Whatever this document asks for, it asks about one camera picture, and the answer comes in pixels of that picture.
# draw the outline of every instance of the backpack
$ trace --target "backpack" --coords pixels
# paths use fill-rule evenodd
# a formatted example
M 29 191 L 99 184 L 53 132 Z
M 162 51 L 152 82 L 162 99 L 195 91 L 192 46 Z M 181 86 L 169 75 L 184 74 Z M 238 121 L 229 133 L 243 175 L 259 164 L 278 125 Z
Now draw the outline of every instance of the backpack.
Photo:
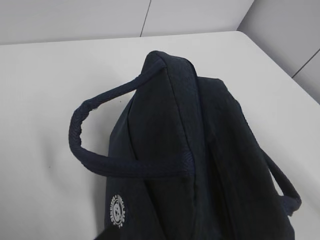
M 89 112 L 134 90 L 108 157 L 82 148 Z M 74 156 L 107 177 L 97 239 L 295 239 L 288 216 L 300 207 L 299 194 L 260 148 L 224 83 L 198 77 L 184 58 L 149 53 L 137 78 L 74 111 L 68 137 Z

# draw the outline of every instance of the table surface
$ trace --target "table surface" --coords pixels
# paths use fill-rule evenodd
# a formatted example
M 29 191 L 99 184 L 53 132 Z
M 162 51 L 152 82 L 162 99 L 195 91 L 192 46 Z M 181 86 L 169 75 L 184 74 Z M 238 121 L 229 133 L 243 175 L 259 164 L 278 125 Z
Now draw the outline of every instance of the table surface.
M 103 229 L 104 177 L 71 154 L 68 129 L 80 103 L 135 78 L 152 50 L 190 60 L 240 102 L 261 147 L 291 179 L 302 206 L 297 240 L 320 232 L 320 106 L 240 32 L 0 46 L 0 239 L 93 239 Z M 107 154 L 132 96 L 93 111 L 83 145 Z

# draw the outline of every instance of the backpack strap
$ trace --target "backpack strap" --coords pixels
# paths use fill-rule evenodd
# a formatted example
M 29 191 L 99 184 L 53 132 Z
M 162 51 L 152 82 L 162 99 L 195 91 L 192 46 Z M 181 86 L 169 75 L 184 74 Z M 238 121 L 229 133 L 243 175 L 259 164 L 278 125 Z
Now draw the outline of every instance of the backpack strap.
M 292 183 L 289 181 L 287 176 L 281 171 L 281 169 L 275 164 L 275 162 L 266 154 L 265 151 L 261 149 L 264 159 L 266 161 L 266 164 L 269 167 L 270 172 L 272 173 L 275 181 L 281 188 L 283 192 L 283 196 L 281 197 L 281 203 L 284 207 L 284 210 L 287 215 L 292 216 L 292 214 L 299 209 L 302 201 L 301 198 L 295 189 L 295 187 L 292 185 Z
M 194 159 L 189 150 L 154 162 L 107 157 L 81 147 L 81 125 L 91 110 L 114 98 L 136 90 L 166 67 L 165 62 L 159 58 L 134 80 L 84 101 L 74 111 L 69 127 L 69 146 L 73 155 L 87 169 L 102 176 L 121 178 L 162 178 L 195 174 Z

